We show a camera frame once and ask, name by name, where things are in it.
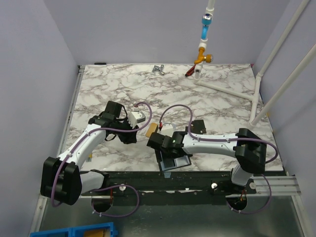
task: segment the screw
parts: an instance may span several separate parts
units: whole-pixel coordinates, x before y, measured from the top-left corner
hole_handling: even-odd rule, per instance
[[[217,189],[217,183],[212,183],[212,184],[211,184],[211,188],[214,189],[214,190],[216,190],[216,189]]]
[[[252,182],[252,183],[249,184],[249,187],[250,187],[251,189],[256,189],[257,185]]]

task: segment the yellow pipe fitting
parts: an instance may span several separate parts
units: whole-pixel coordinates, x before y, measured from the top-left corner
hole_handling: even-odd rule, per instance
[[[210,63],[212,62],[212,54],[207,54],[206,56],[203,55],[203,53],[205,52],[205,48],[200,47],[198,49],[198,56],[197,56],[197,60],[194,61],[194,64],[199,64],[203,61],[205,61],[206,63]]]
[[[198,49],[197,60],[194,61],[194,64],[199,64],[199,63],[205,61],[205,57],[203,55],[204,52],[205,52],[205,48],[201,47]]]

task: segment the blue bin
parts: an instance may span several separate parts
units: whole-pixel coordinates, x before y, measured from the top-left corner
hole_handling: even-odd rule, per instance
[[[90,226],[79,226],[52,231],[33,232],[31,233],[30,237],[83,237],[84,232],[97,229],[110,229],[111,237],[115,237],[118,235],[118,231],[115,229],[113,222],[109,222]]]

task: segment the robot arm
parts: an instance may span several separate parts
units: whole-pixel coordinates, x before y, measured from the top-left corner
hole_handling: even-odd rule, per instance
[[[122,108],[126,113],[125,118],[119,118]],[[145,120],[146,117],[142,112],[133,111],[127,115],[123,105],[109,101],[105,110],[89,120],[83,134],[64,153],[58,158],[46,159],[43,165],[40,193],[46,197],[51,196],[53,182],[62,162],[64,165],[55,186],[55,200],[72,205],[80,194],[102,187],[108,175],[98,170],[80,172],[83,163],[95,147],[106,140],[110,134],[118,136],[124,144],[136,143],[137,131],[123,133],[119,130],[137,129],[137,124]]]
[[[260,139],[246,128],[240,128],[238,133],[226,135],[197,135],[199,139]],[[159,132],[151,134],[148,147],[155,149],[157,161],[161,171],[167,171],[190,165],[190,157],[196,153],[220,154],[234,157],[239,164],[233,169],[231,182],[245,186],[253,174],[265,171],[266,149],[263,143],[251,141],[200,141],[191,137],[187,132],[175,131],[172,137]]]

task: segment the white marble countertop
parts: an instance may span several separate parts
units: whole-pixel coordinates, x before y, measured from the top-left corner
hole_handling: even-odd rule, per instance
[[[106,65],[85,67],[79,95],[73,111],[66,148],[82,134],[89,118],[100,114],[109,100],[119,102],[131,111],[133,104],[147,101],[153,109],[152,122],[158,122],[162,112],[174,104],[192,108],[195,119],[203,119],[207,134],[235,133],[245,127],[251,110],[248,100],[220,91],[193,84],[193,77],[184,75],[191,65],[165,65],[165,75],[152,73],[153,65]],[[249,64],[205,65],[203,81],[227,87],[238,92],[253,94],[255,80]],[[146,116],[147,108],[140,107]],[[164,119],[184,130],[190,114],[182,108],[174,108]],[[93,152],[91,162],[85,162],[83,170],[102,171],[159,171],[154,150],[147,147],[147,129],[137,133],[137,143],[124,145],[118,138],[104,142]],[[268,118],[263,118],[253,132],[264,140],[275,143]],[[274,151],[268,146],[267,159]],[[228,171],[237,160],[211,154],[195,154],[192,165],[179,168],[181,171]],[[267,164],[266,170],[283,170],[278,157]]]

